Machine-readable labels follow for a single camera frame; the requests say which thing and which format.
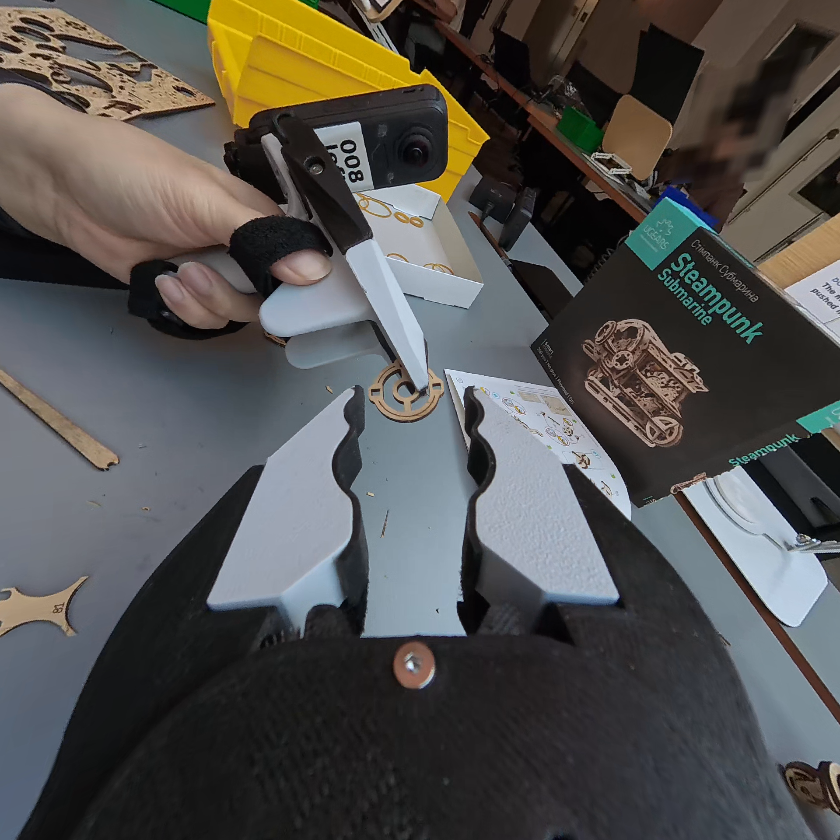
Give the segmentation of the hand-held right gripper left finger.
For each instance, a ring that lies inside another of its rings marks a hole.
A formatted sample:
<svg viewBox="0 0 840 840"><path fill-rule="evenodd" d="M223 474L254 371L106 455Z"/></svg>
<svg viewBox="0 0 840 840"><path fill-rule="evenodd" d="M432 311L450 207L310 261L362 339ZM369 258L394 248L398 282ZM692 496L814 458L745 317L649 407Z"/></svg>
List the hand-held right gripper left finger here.
<svg viewBox="0 0 840 840"><path fill-rule="evenodd" d="M364 626L369 562L361 504L364 397L357 385L267 459L207 606L275 607L293 633L314 606L343 606Z"/></svg>

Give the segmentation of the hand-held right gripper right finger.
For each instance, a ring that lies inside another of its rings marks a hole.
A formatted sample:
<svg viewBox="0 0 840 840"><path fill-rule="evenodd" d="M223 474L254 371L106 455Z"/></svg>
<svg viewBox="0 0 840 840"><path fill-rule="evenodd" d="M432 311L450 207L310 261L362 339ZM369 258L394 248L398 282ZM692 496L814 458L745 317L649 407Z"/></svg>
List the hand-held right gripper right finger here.
<svg viewBox="0 0 840 840"><path fill-rule="evenodd" d="M619 593L563 464L474 386L464 393L469 498L458 617L493 610L529 632L549 604L614 606Z"/></svg>

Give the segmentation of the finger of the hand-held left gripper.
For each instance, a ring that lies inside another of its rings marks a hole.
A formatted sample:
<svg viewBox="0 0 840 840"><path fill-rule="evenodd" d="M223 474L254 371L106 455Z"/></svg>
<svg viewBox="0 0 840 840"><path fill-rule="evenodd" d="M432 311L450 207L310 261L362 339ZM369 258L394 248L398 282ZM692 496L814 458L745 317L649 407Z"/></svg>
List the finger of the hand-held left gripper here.
<svg viewBox="0 0 840 840"><path fill-rule="evenodd" d="M416 391L425 393L429 375L424 332L382 249L368 238L350 247L345 258L410 382Z"/></svg>

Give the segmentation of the round wooden ring disc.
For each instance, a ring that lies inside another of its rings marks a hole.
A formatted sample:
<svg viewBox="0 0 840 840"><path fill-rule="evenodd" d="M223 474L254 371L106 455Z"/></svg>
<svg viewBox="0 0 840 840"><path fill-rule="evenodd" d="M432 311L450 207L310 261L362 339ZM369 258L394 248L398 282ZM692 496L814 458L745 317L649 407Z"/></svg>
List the round wooden ring disc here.
<svg viewBox="0 0 840 840"><path fill-rule="evenodd" d="M428 372L428 386L418 391L399 360L386 366L368 388L370 402L390 420L413 423L424 419L445 394L444 382Z"/></svg>

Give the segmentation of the wooden parts sheet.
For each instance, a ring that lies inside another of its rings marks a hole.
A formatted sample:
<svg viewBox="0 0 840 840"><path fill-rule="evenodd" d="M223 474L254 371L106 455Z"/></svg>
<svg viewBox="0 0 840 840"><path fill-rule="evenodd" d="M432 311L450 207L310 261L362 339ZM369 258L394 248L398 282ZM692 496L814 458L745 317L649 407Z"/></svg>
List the wooden parts sheet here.
<svg viewBox="0 0 840 840"><path fill-rule="evenodd" d="M214 100L58 8L2 6L2 71L71 107L128 121Z"/></svg>

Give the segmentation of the black model kit box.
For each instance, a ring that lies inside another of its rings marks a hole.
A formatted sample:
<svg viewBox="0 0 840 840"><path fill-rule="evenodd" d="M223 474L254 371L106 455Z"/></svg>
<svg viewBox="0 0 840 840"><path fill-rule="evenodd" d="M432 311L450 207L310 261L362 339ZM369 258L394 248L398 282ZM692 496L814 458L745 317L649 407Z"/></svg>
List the black model kit box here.
<svg viewBox="0 0 840 840"><path fill-rule="evenodd" d="M838 338L667 199L532 351L638 507L838 423Z"/></svg>

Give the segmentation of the wooden model assembly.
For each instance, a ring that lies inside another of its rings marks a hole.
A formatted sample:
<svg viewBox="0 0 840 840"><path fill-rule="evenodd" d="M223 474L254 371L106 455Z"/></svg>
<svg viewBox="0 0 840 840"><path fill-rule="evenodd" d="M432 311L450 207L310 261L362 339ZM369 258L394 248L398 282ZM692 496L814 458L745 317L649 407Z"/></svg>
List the wooden model assembly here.
<svg viewBox="0 0 840 840"><path fill-rule="evenodd" d="M839 814L839 763L823 761L813 767L794 761L784 766L783 775L797 800Z"/></svg>

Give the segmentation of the person's left hand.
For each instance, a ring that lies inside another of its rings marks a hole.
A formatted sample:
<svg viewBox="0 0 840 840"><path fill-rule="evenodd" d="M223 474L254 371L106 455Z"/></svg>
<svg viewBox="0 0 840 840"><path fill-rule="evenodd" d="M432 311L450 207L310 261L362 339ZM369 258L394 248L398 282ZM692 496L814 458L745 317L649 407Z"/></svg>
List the person's left hand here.
<svg viewBox="0 0 840 840"><path fill-rule="evenodd" d="M4 83L1 110L6 215L122 282L138 264L229 245L247 223L281 216L253 186L41 90Z"/></svg>

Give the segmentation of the white cardboard box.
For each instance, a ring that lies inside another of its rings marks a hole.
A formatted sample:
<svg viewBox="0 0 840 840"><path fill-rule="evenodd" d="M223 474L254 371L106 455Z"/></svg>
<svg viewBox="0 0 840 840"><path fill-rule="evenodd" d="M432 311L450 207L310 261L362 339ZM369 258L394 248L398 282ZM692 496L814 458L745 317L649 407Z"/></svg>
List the white cardboard box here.
<svg viewBox="0 0 840 840"><path fill-rule="evenodd" d="M420 185L363 192L370 193L407 214L430 220L454 271L449 275L386 257L403 292L428 301L469 308L483 288L482 278L445 200Z"/></svg>

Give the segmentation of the group of tan rubber bands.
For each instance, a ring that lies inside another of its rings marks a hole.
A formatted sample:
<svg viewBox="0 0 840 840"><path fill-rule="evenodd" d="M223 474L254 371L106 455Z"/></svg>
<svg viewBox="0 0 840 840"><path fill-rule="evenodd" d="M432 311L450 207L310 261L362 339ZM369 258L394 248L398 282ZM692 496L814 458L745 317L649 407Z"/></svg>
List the group of tan rubber bands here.
<svg viewBox="0 0 840 840"><path fill-rule="evenodd" d="M453 275L432 222L373 197L357 193L356 202L385 257Z"/></svg>

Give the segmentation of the black power adapter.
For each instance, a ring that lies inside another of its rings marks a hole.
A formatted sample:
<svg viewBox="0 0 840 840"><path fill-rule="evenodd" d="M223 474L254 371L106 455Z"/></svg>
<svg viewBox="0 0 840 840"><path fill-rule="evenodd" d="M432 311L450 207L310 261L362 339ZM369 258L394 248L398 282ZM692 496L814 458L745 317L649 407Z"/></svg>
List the black power adapter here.
<svg viewBox="0 0 840 840"><path fill-rule="evenodd" d="M517 191L505 183L483 176L469 196L469 203L480 211L479 220L484 223L490 217L505 223L517 199Z"/></svg>

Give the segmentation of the yellow plastic bin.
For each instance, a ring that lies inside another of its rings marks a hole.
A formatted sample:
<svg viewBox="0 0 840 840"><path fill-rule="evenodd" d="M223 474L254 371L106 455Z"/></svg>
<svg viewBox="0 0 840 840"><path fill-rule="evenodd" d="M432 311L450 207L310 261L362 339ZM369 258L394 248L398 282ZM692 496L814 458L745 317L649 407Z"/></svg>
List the yellow plastic bin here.
<svg viewBox="0 0 840 840"><path fill-rule="evenodd" d="M448 165L422 186L447 201L488 134L431 72L299 1L212 1L208 43L233 123L304 102L427 83L444 94Z"/></svg>

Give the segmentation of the instruction booklet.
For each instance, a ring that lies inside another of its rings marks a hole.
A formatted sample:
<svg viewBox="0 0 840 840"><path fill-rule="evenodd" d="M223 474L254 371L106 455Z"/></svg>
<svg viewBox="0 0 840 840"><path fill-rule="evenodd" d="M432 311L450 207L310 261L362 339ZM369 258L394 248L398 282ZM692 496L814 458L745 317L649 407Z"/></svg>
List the instruction booklet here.
<svg viewBox="0 0 840 840"><path fill-rule="evenodd" d="M632 505L620 471L555 388L466 371L446 369L445 374L462 427L466 422L465 391L473 386L476 392L483 392L520 426L527 428L565 464L575 465L587 475L627 519L632 517Z"/></svg>

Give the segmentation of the black rectangular device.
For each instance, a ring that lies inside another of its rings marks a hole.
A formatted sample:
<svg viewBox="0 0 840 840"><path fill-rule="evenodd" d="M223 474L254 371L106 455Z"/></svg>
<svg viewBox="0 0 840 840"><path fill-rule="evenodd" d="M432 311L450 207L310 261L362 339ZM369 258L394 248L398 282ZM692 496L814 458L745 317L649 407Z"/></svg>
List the black rectangular device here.
<svg viewBox="0 0 840 840"><path fill-rule="evenodd" d="M509 252L517 243L526 226L531 223L538 190L524 186L517 194L511 212L500 231L499 247Z"/></svg>

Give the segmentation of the green plastic bin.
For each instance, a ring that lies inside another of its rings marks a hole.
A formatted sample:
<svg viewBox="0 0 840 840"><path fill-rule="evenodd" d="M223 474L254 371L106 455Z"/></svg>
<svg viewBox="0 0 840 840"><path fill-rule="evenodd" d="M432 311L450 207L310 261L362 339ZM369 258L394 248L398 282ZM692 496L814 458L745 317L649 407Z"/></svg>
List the green plastic bin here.
<svg viewBox="0 0 840 840"><path fill-rule="evenodd" d="M178 14L205 25L207 23L210 0L157 0L155 3L169 8Z"/></svg>
<svg viewBox="0 0 840 840"><path fill-rule="evenodd" d="M590 116L573 106L563 109L556 130L586 154L601 148L605 133Z"/></svg>

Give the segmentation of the beige chair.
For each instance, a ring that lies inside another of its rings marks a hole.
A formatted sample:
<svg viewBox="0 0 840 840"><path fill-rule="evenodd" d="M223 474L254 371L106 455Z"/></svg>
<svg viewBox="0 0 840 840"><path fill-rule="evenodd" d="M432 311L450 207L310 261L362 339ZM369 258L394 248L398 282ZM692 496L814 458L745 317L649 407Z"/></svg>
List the beige chair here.
<svg viewBox="0 0 840 840"><path fill-rule="evenodd" d="M671 122L626 94L606 127L602 149L630 165L633 177L641 182L653 172L672 132Z"/></svg>

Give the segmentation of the thin wooden strip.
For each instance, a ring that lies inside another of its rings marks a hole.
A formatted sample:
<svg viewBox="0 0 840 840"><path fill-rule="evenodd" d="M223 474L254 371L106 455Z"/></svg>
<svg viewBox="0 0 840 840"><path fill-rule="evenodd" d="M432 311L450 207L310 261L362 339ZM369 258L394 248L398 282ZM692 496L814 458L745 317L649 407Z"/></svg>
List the thin wooden strip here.
<svg viewBox="0 0 840 840"><path fill-rule="evenodd" d="M119 464L120 458L117 454L4 370L1 370L1 385L95 468L107 471Z"/></svg>

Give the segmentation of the star-shaped wooden offcut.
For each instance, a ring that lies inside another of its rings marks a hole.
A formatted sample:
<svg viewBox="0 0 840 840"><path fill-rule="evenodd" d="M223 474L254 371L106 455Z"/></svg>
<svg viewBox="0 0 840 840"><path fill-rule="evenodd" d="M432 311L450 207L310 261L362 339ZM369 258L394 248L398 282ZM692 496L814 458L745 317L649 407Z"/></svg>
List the star-shaped wooden offcut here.
<svg viewBox="0 0 840 840"><path fill-rule="evenodd" d="M66 589L51 595L26 595L16 587L3 588L1 593L6 593L7 597L1 600L1 636L36 622L54 624L68 637L76 635L67 613L71 599L87 579L84 575Z"/></svg>

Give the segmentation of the printed instruction sheet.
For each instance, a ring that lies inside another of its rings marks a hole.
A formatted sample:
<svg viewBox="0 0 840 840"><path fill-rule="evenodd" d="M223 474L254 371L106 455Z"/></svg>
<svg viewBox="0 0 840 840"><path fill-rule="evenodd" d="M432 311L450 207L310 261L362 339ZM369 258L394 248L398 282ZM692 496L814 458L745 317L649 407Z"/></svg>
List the printed instruction sheet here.
<svg viewBox="0 0 840 840"><path fill-rule="evenodd" d="M787 287L785 292L839 338L839 260Z"/></svg>

